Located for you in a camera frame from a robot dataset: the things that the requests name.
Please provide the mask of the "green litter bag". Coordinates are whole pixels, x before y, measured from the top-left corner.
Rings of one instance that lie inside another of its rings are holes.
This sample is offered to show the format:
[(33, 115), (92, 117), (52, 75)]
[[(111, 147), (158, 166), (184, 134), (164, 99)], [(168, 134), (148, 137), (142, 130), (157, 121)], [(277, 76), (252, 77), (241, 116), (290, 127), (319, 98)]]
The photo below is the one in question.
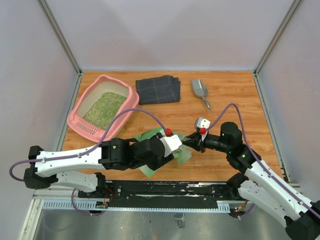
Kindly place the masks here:
[[(146, 139), (149, 139), (149, 138), (153, 137), (157, 133), (161, 133), (162, 135), (165, 134), (164, 130), (161, 127), (157, 127), (157, 128), (151, 129), (151, 130), (149, 130), (147, 132), (138, 134), (134, 138), (137, 141), (141, 142), (143, 140), (146, 140)], [(187, 147), (185, 145), (182, 145), (177, 150), (175, 150), (173, 152), (173, 156), (174, 156), (175, 159), (177, 159), (177, 164), (180, 166), (180, 165), (184, 164), (185, 162), (187, 162), (192, 157), (192, 151), (191, 151), (191, 149), (189, 147)], [(151, 178), (156, 173), (155, 170), (151, 170), (146, 165), (141, 166), (139, 169), (148, 178)]]

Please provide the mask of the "grey metal scoop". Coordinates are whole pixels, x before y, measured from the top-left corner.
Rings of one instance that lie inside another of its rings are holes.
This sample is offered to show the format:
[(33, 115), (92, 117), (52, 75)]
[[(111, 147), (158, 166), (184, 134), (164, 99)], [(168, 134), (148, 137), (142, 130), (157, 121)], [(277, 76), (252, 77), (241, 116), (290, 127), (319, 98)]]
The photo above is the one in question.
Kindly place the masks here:
[(192, 89), (195, 94), (195, 96), (199, 99), (202, 99), (203, 102), (205, 103), (206, 107), (210, 110), (211, 105), (207, 101), (206, 96), (208, 94), (208, 89), (204, 85), (204, 83), (200, 79), (194, 79), (191, 81)]

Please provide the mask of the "pink litter box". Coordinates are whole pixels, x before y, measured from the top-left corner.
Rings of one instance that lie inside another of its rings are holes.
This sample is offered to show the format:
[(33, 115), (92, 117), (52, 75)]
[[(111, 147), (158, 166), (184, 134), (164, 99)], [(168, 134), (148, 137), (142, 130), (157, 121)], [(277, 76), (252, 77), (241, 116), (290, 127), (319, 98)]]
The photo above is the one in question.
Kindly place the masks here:
[(103, 74), (81, 95), (67, 117), (67, 124), (78, 135), (97, 143), (113, 118), (135, 108), (139, 100), (138, 93), (127, 83)]

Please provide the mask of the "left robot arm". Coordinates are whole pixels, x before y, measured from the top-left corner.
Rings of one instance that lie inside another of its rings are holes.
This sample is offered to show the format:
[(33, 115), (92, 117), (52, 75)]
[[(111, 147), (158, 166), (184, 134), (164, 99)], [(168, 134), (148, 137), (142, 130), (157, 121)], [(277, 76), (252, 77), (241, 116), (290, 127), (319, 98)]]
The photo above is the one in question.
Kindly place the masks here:
[(181, 141), (175, 135), (155, 135), (143, 141), (113, 138), (99, 146), (60, 152), (33, 146), (29, 151), (33, 162), (24, 171), (23, 182), (29, 189), (63, 186), (101, 198), (107, 193), (107, 185), (100, 170), (124, 171), (148, 166), (155, 171), (173, 160), (173, 152), (180, 146)]

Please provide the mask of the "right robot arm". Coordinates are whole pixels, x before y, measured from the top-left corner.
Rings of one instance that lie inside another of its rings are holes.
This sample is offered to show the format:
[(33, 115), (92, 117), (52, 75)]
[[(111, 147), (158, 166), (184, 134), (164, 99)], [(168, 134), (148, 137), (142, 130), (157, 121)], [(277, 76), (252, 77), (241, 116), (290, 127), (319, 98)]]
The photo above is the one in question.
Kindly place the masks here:
[(239, 172), (227, 183), (227, 196), (248, 200), (276, 219), (292, 240), (315, 240), (320, 236), (320, 202), (305, 197), (281, 177), (247, 144), (234, 122), (225, 122), (220, 135), (205, 128), (185, 137), (182, 143), (198, 152), (215, 150), (226, 154)]

